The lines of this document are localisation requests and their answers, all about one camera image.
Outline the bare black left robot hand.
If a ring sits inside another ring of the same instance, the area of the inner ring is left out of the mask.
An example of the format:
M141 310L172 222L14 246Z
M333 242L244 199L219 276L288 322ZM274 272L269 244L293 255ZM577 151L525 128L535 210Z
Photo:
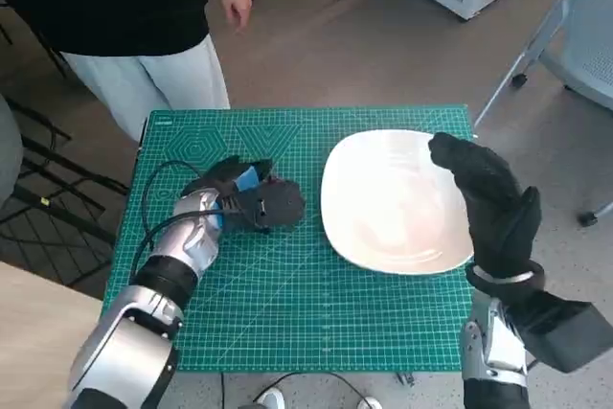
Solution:
M238 155L227 157L193 181L196 189L213 188L221 194L256 188L272 171L271 159L243 161Z

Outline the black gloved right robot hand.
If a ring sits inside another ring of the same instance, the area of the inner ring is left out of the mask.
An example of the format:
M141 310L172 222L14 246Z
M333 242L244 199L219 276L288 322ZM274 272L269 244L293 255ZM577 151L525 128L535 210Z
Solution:
M453 174L465 200L474 262L493 280L540 271L532 260L541 223L539 190L520 187L492 149L439 132L428 142L435 165Z

